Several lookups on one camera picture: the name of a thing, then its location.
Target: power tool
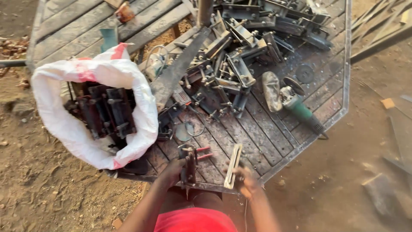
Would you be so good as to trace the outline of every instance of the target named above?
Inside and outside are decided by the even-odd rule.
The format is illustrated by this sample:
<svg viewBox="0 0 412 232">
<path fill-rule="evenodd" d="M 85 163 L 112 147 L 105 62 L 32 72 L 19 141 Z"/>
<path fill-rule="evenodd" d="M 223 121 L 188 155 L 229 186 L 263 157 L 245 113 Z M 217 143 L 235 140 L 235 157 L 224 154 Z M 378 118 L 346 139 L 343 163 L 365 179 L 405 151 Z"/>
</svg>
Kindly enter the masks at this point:
<svg viewBox="0 0 412 232">
<path fill-rule="evenodd" d="M 323 135 L 325 137 L 324 139 L 329 139 L 325 133 L 326 128 L 305 104 L 303 104 L 303 100 L 300 97 L 300 95 L 305 95 L 303 88 L 289 77 L 283 78 L 283 83 L 285 86 L 280 89 L 283 107 L 289 110 L 299 122 L 307 125 L 317 135 Z"/>
</svg>

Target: dirt ground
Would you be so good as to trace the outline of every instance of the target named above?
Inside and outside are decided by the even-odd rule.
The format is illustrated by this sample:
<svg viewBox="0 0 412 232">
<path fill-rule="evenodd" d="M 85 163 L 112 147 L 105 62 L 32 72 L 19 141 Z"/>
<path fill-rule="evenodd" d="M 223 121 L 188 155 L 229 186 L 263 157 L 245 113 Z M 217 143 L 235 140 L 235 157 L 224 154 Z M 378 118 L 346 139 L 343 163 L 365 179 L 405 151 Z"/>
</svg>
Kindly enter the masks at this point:
<svg viewBox="0 0 412 232">
<path fill-rule="evenodd" d="M 374 3 L 353 0 L 353 18 Z M 36 5 L 37 0 L 0 0 L 0 37 L 29 34 Z M 169 40 L 170 32 L 154 43 Z M 381 222 L 361 186 L 382 172 L 398 191 L 408 189 L 403 174 L 381 158 L 398 156 L 382 98 L 359 82 L 384 98 L 412 94 L 409 42 L 354 65 L 349 113 L 328 131 L 330 140 L 316 141 L 265 184 L 283 230 L 396 230 Z M 112 221 L 126 218 L 141 198 L 142 184 L 110 179 L 49 136 L 31 90 L 15 86 L 24 70 L 18 73 L 0 78 L 0 144 L 8 144 L 0 145 L 0 231 L 114 231 Z M 20 110 L 10 112 L 10 104 Z M 224 195 L 224 202 L 244 232 L 245 200 Z M 254 231 L 250 212 L 247 223 Z"/>
</svg>

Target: green angle grinder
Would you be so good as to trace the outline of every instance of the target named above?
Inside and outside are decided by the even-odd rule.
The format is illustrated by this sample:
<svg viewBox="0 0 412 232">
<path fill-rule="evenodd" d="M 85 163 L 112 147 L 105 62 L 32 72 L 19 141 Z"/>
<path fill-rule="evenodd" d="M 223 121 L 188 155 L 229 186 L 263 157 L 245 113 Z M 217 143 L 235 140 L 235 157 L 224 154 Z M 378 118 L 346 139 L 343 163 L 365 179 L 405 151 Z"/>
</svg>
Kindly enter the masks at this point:
<svg viewBox="0 0 412 232">
<path fill-rule="evenodd" d="M 277 84 L 277 86 L 268 84 L 279 83 L 279 80 L 270 80 L 273 78 L 277 79 L 276 75 L 272 72 L 265 72 L 262 75 L 263 90 L 265 92 L 267 102 L 268 94 L 266 92 L 272 92 L 272 95 L 277 93 L 277 98 L 279 99 L 279 102 L 281 102 L 281 105 L 279 104 L 276 107 L 276 111 L 280 111 L 283 107 L 286 108 L 298 119 L 299 122 L 308 126 L 314 133 L 317 135 L 323 135 L 325 139 L 329 139 L 325 133 L 326 128 L 303 103 L 303 100 L 300 97 L 305 95 L 303 88 L 289 77 L 283 78 L 284 85 L 282 88 L 280 88 L 280 84 Z"/>
</svg>

